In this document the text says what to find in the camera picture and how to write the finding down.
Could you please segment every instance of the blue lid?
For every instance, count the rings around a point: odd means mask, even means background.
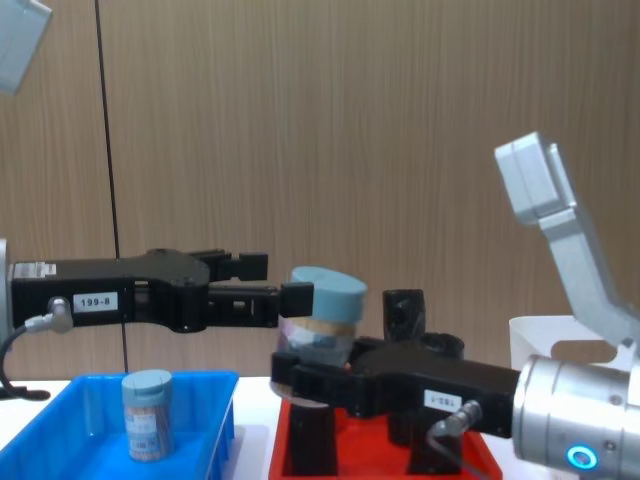
[[[362,318],[367,285],[357,278],[322,267],[296,267],[291,281],[313,283],[312,318],[346,325]]]
[[[127,407],[155,407],[171,399],[171,373],[142,370],[122,379],[122,402]]]

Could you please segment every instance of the white table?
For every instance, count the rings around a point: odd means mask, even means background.
[[[67,381],[15,382],[30,389],[58,395]],[[0,449],[22,430],[51,400],[0,401]],[[233,396],[236,438],[225,466],[225,480],[263,480],[269,475],[280,398],[271,392],[267,377],[241,378]],[[485,435],[484,440],[502,468],[506,480],[568,480],[578,478],[515,458],[510,440]]]

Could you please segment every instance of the label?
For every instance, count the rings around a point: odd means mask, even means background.
[[[125,424],[129,436],[129,449],[136,454],[151,453],[159,450],[158,426],[153,413],[125,415]]]
[[[13,267],[13,278],[44,278],[56,274],[55,263],[31,262],[16,263]]]
[[[462,397],[435,390],[424,391],[424,406],[455,413],[462,407]]]
[[[73,296],[75,313],[118,310],[118,292],[84,293]]]
[[[328,335],[280,318],[278,351],[295,352],[307,361],[344,366],[353,347],[354,335]]]
[[[143,413],[140,415],[127,415],[127,432],[133,434],[155,434],[158,431],[155,413]]]

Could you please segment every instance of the blue plastic bin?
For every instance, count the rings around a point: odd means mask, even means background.
[[[74,379],[0,452],[0,479],[219,480],[233,439],[231,372],[173,374],[175,451],[140,463],[129,457],[124,375]]]

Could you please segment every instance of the plastic container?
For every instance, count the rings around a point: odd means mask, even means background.
[[[152,462],[169,455],[171,373],[142,370],[127,375],[122,379],[122,402],[131,458]]]
[[[291,474],[291,445],[289,439],[289,412],[291,404],[283,401],[278,420],[275,448],[271,459],[269,480],[295,480]],[[347,417],[336,409],[336,443],[338,450],[338,475],[314,476],[314,480],[367,479],[367,480],[472,480],[474,477],[462,471],[456,475],[407,475],[410,450],[398,447],[387,438],[385,416],[371,420]],[[502,479],[502,471],[489,448],[478,433],[467,432],[462,441],[463,457],[479,468],[491,480]]]
[[[173,374],[175,450],[151,463],[129,456],[124,375],[78,377],[0,452],[0,479],[219,480],[233,439],[231,372]]]

